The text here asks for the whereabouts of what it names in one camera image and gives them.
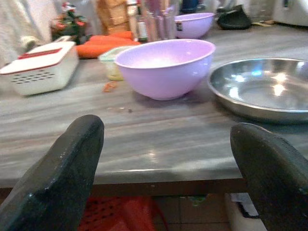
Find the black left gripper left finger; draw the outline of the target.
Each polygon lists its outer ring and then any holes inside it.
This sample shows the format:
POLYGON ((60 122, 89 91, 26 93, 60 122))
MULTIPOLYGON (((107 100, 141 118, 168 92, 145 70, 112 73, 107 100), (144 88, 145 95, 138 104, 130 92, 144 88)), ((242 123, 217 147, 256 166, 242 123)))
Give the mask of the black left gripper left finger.
POLYGON ((74 120, 1 204, 1 230, 77 230, 103 142, 104 124, 98 116, 74 120))

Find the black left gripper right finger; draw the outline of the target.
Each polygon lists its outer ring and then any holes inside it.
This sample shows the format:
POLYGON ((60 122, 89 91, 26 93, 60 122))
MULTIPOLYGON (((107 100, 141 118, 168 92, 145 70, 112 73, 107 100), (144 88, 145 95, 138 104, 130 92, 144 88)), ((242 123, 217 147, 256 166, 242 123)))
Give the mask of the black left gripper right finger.
POLYGON ((269 231, 308 229, 308 161, 286 139, 239 123, 230 130, 236 164, 269 231))

